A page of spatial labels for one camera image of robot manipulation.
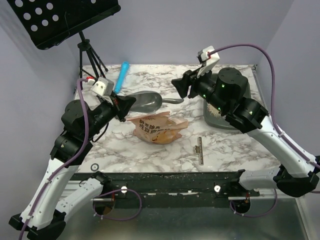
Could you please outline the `orange cat litter bag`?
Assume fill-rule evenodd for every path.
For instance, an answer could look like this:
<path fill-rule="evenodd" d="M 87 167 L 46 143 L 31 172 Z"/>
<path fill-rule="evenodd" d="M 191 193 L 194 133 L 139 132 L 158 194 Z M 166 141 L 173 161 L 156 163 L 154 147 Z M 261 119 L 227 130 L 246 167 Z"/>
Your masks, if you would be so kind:
<path fill-rule="evenodd" d="M 170 117 L 169 111 L 139 115 L 126 120 L 135 125 L 133 134 L 136 137 L 142 141 L 159 145 L 170 144 L 181 138 L 180 131 L 189 126 L 187 119 Z"/>

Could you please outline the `silver metal litter scoop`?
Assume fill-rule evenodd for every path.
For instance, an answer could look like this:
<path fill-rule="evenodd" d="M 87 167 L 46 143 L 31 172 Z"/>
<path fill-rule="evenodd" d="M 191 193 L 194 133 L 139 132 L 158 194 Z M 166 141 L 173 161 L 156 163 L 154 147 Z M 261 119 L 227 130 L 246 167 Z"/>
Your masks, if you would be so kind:
<path fill-rule="evenodd" d="M 163 98 L 155 91 L 138 91 L 129 95 L 136 99 L 135 103 L 130 108 L 131 112 L 136 113 L 154 113 L 159 110 L 163 103 L 181 104 L 184 99 L 181 98 Z"/>

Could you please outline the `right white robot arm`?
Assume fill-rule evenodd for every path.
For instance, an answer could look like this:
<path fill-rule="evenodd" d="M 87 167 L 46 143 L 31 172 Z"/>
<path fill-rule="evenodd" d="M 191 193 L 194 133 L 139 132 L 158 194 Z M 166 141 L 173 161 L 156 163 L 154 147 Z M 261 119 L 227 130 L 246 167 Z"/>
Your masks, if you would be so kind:
<path fill-rule="evenodd" d="M 239 178 L 230 183 L 230 191 L 241 196 L 254 189 L 279 189 L 295 198 L 314 191 L 320 181 L 319 156 L 289 141 L 285 133 L 276 129 L 268 110 L 257 100 L 245 97 L 248 79 L 233 67 L 225 67 L 218 73 L 209 71 L 202 76 L 198 76 L 199 72 L 199 69 L 188 70 L 182 78 L 171 81 L 179 96 L 182 99 L 202 97 L 226 122 L 258 141 L 280 162 L 276 168 L 242 171 Z"/>

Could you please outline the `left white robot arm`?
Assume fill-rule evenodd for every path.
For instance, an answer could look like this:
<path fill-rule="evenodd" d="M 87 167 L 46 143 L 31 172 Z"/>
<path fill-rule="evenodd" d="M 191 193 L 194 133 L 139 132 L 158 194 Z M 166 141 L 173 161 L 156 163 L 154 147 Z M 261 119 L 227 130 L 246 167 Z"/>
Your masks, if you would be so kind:
<path fill-rule="evenodd" d="M 92 149 L 94 136 L 113 118 L 124 122 L 136 102 L 132 96 L 113 95 L 111 100 L 101 100 L 95 109 L 90 109 L 83 99 L 73 100 L 65 107 L 61 117 L 64 129 L 54 142 L 45 175 L 26 209 L 9 220 L 14 229 L 27 232 L 29 240 L 56 240 L 83 205 L 94 197 L 110 194 L 110 178 L 98 171 L 61 199 L 69 180 Z"/>

